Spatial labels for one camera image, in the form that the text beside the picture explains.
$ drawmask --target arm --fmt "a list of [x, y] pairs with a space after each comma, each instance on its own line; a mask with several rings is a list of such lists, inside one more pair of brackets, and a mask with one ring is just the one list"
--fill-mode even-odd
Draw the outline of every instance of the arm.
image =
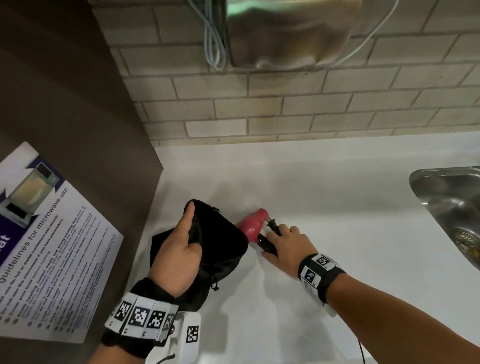
[[[190, 203], [185, 214], [169, 237], [163, 242], [148, 277], [174, 298], [180, 297], [192, 285], [202, 259], [200, 244], [188, 244], [188, 232], [192, 227], [195, 205]], [[90, 358], [89, 364], [142, 364], [137, 358], [118, 346], [103, 344]]]
[[[279, 226], [282, 236], [271, 232], [278, 257], [263, 256], [298, 279], [300, 263], [318, 253], [297, 227]], [[426, 313], [389, 294], [341, 274], [326, 293], [336, 310], [379, 364], [474, 364], [480, 348], [463, 339]]]

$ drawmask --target pink hair dryer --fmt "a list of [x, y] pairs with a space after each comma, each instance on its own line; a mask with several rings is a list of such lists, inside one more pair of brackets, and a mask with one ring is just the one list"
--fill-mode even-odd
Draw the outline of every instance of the pink hair dryer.
[[265, 222], [267, 222], [269, 228], [271, 228], [277, 235], [281, 236], [278, 226], [275, 224], [275, 220], [270, 219], [268, 212], [263, 208], [240, 221], [237, 224], [237, 228], [247, 236], [250, 243], [257, 243], [258, 246], [266, 252], [278, 255], [275, 246], [261, 234]]

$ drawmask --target white countertop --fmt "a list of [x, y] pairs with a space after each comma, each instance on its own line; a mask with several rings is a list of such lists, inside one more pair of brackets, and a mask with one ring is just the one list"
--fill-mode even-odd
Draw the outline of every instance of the white countertop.
[[[350, 275], [407, 301], [480, 345], [480, 272], [408, 183], [418, 169], [480, 165], [480, 133], [387, 138], [159, 148], [167, 167], [130, 284], [148, 270], [151, 236], [174, 226], [191, 198], [218, 207], [234, 223], [262, 207], [278, 223], [298, 226]], [[255, 158], [260, 151], [259, 162]], [[242, 152], [246, 159], [239, 157]], [[225, 155], [237, 157], [230, 163]], [[277, 163], [275, 156], [287, 163]], [[192, 160], [193, 165], [182, 165]], [[218, 286], [220, 291], [211, 291], [200, 310], [198, 363], [361, 357], [343, 321], [330, 318], [297, 281], [270, 266], [252, 247]]]

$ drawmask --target wristband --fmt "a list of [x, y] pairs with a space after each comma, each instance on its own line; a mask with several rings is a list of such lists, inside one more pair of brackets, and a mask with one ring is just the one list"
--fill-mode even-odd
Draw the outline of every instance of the wristband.
[[154, 346], [164, 346], [178, 306], [175, 298], [151, 279], [137, 282], [126, 293], [105, 323], [102, 343], [120, 346], [145, 359]]
[[300, 263], [298, 277], [310, 296], [325, 306], [328, 288], [343, 273], [345, 271], [332, 258], [324, 254], [312, 254]]

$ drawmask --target wall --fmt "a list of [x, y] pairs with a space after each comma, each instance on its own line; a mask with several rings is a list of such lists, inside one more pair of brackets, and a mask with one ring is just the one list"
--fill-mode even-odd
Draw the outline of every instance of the wall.
[[85, 343], [0, 338], [0, 362], [86, 363], [123, 295], [161, 166], [83, 0], [0, 6], [0, 159], [29, 142], [123, 235]]
[[[401, 0], [339, 67], [211, 70], [203, 26], [181, 0], [93, 0], [154, 145], [480, 130], [480, 1]], [[393, 0], [365, 0], [347, 49]]]

